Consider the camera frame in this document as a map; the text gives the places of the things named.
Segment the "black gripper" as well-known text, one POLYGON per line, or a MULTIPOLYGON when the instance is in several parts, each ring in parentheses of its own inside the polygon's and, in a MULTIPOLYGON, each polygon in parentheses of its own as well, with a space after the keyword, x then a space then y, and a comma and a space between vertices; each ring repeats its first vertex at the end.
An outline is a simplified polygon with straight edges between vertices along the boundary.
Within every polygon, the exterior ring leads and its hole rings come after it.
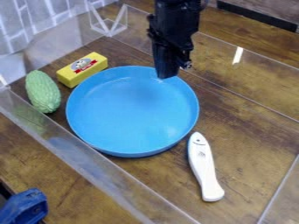
POLYGON ((153 65, 159 79, 192 67, 192 34, 199 31, 202 0, 155 0, 148 36, 152 40, 153 65))

